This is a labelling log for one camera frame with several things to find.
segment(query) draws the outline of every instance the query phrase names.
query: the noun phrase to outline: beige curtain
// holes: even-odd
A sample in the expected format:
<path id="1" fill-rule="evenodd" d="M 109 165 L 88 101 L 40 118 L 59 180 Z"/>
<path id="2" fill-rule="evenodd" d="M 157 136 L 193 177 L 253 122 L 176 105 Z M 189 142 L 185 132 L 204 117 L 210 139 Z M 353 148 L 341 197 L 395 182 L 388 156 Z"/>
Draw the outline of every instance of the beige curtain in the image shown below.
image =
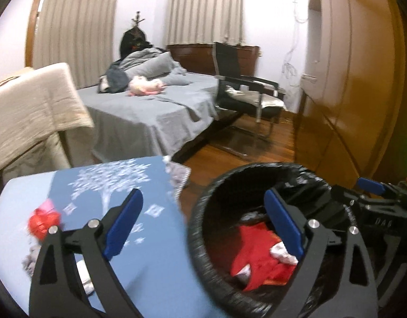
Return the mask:
<path id="1" fill-rule="evenodd" d="M 167 45 L 243 42 L 243 0 L 171 0 Z"/>
<path id="2" fill-rule="evenodd" d="M 33 67 L 66 62 L 77 87 L 96 84 L 112 62 L 117 0 L 44 0 Z"/>

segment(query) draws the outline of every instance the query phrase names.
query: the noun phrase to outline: blue gripper pad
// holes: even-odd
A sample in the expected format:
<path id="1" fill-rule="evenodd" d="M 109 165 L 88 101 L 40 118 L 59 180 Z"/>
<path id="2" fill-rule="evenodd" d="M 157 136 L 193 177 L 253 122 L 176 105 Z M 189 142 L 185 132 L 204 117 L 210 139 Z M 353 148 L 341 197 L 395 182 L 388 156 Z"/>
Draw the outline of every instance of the blue gripper pad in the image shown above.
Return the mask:
<path id="1" fill-rule="evenodd" d="M 297 207 L 287 205 L 273 189 L 265 192 L 264 206 L 275 227 L 275 232 L 283 241 L 287 251 L 297 260 L 301 260 L 305 247 L 303 241 L 306 240 L 303 230 L 306 219 L 302 212 Z M 290 212 L 299 226 L 295 224 Z"/>
<path id="2" fill-rule="evenodd" d="M 356 184 L 364 191 L 381 196 L 386 192 L 382 183 L 376 182 L 368 178 L 359 178 Z"/>
<path id="3" fill-rule="evenodd" d="M 126 203 L 124 209 L 106 234 L 106 247 L 103 256 L 107 260 L 119 255 L 143 208 L 143 195 L 140 190 L 135 190 L 127 199 L 129 200 L 124 202 Z"/>

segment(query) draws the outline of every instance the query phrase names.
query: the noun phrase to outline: blue tablecloth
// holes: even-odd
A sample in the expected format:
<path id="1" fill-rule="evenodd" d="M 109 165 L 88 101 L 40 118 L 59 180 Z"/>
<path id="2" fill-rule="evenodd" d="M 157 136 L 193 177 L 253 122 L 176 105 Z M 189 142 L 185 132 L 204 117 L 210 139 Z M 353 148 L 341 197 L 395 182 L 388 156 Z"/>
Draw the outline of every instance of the blue tablecloth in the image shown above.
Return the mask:
<path id="1" fill-rule="evenodd" d="M 26 229 L 31 212 L 49 197 L 65 230 L 81 228 L 120 205 L 134 187 L 143 193 L 143 210 L 111 265 L 136 307 L 145 318 L 226 317 L 191 266 L 184 216 L 162 157 L 32 175 L 6 185 L 0 197 L 0 279 L 25 312 L 31 281 L 21 262 L 34 242 Z M 103 310 L 96 293 L 90 303 Z"/>

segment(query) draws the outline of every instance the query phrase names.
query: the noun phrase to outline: red crumpled object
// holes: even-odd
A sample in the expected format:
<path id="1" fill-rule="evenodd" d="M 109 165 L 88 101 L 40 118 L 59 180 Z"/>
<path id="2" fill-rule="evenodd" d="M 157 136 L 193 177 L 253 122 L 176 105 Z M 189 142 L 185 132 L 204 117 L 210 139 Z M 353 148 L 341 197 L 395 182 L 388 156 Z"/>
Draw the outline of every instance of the red crumpled object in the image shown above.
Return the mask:
<path id="1" fill-rule="evenodd" d="M 243 291 L 254 290 L 262 285 L 285 285 L 296 265 L 280 263 L 270 254 L 270 248 L 281 242 L 280 237 L 270 231 L 265 223 L 239 226 L 242 246 L 234 259 L 230 274 L 235 276 L 247 264 L 251 266 L 251 277 Z"/>
<path id="2" fill-rule="evenodd" d="M 61 214 L 58 213 L 50 199 L 47 199 L 39 208 L 35 209 L 28 220 L 28 230 L 37 239 L 43 241 L 49 227 L 59 226 Z"/>

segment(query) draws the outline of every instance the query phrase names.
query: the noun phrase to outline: trash can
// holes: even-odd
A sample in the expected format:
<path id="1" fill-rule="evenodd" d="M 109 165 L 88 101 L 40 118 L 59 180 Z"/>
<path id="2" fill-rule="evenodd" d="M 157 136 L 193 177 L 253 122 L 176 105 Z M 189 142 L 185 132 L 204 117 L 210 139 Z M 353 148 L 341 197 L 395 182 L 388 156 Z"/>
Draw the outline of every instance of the trash can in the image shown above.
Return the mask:
<path id="1" fill-rule="evenodd" d="M 192 211 L 188 246 L 193 266 L 213 300 L 234 317 L 263 317 L 279 304 L 288 285 L 263 285 L 243 292 L 243 284 L 230 275 L 230 267 L 241 247 L 240 225 L 265 222 L 274 230 L 263 205 L 265 192 L 275 187 L 281 197 L 298 206 L 307 219 L 316 219 L 327 228 L 347 229 L 354 216 L 331 201 L 327 208 L 314 203 L 329 194 L 329 184 L 310 170 L 292 163 L 254 163 L 236 168 L 206 188 Z M 304 312 L 323 300 L 326 279 L 337 275 L 340 254 L 325 255 L 318 279 Z"/>

